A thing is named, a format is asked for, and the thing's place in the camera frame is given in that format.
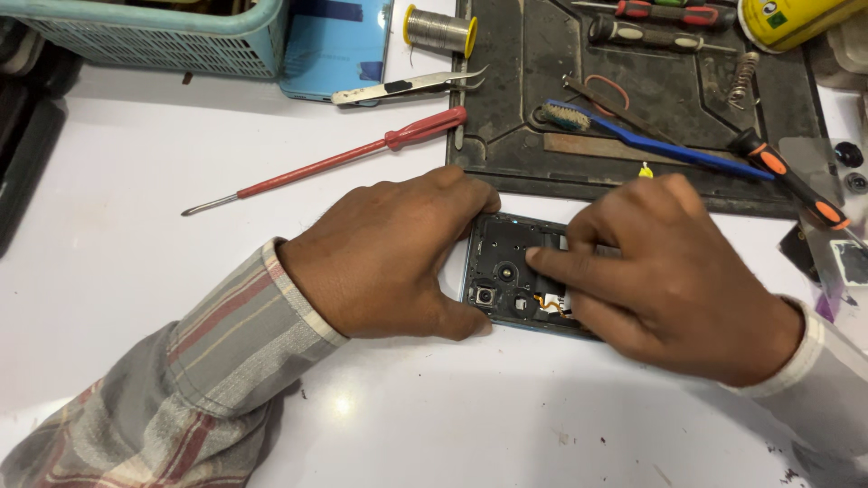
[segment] camera lens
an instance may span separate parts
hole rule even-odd
[[[850,173],[844,178],[844,183],[853,193],[857,195],[868,194],[868,179],[859,173]]]
[[[858,168],[865,162],[862,151],[852,142],[841,142],[835,146],[835,159],[848,168]]]
[[[516,274],[516,269],[509,263],[504,264],[497,269],[497,276],[499,276],[503,281],[513,281],[516,278]]]

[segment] blue basket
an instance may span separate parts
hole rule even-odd
[[[289,0],[209,16],[83,0],[0,0],[0,15],[97,63],[274,78]]]

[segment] screwdriver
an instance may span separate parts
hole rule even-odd
[[[757,166],[768,169],[827,227],[832,230],[843,230],[868,253],[868,244],[865,244],[849,229],[850,219],[844,215],[844,212],[841,212],[840,208],[835,207],[794,174],[778,151],[757,135],[756,130],[749,128],[742,131],[729,144],[729,148]]]
[[[654,0],[658,5],[666,5],[669,7],[701,7],[705,5],[705,0]]]
[[[691,25],[708,27],[713,30],[727,30],[735,24],[735,10],[717,10],[714,7],[667,7],[652,5],[642,0],[621,0],[615,5],[596,2],[573,2],[573,5],[592,7],[595,9],[611,9],[615,16],[633,18],[651,18],[669,21],[680,21]]]
[[[293,171],[290,171],[289,173],[275,176],[271,180],[265,180],[262,183],[257,183],[251,187],[243,188],[219,200],[210,201],[209,203],[203,203],[202,205],[199,205],[197,207],[188,208],[187,210],[181,212],[181,215],[186,217],[187,215],[198,214],[202,210],[208,210],[209,208],[218,207],[220,205],[229,203],[230,201],[236,201],[242,198],[247,198],[249,196],[258,195],[270,189],[282,187],[287,183],[292,183],[293,181],[298,181],[302,178],[306,178],[307,176],[319,173],[320,171],[333,168],[335,166],[338,166],[339,164],[348,162],[352,159],[360,157],[361,155],[366,155],[377,149],[385,147],[395,149],[400,144],[403,144],[405,142],[423,139],[429,135],[436,134],[437,132],[453,128],[457,125],[461,125],[466,120],[467,111],[464,110],[464,107],[457,106],[452,109],[445,110],[444,112],[440,112],[439,114],[426,117],[420,121],[416,121],[404,127],[403,129],[390,130],[389,132],[386,132],[383,138],[379,141],[371,142],[370,144],[366,144],[360,148],[355,148],[346,151],[345,153],[332,156],[328,159],[324,159],[323,161],[315,162],[314,164],[305,166],[303,168],[295,169]]]
[[[594,22],[591,23],[591,26],[588,28],[588,40],[592,43],[612,41],[613,43],[622,44],[640,44],[679,52],[714,49],[726,53],[739,53],[737,49],[706,44],[705,39],[694,34],[645,29],[634,23],[615,22],[603,16],[597,16]]]

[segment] yellow can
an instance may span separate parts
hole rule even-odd
[[[868,7],[868,0],[739,0],[739,21],[765,52],[782,53]]]

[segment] forearm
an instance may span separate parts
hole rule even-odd
[[[346,342],[290,281],[274,245],[46,420],[0,466],[4,483],[242,484],[268,401]]]
[[[773,378],[734,390],[799,436],[794,448],[818,486],[868,485],[868,358],[804,304],[805,335]]]

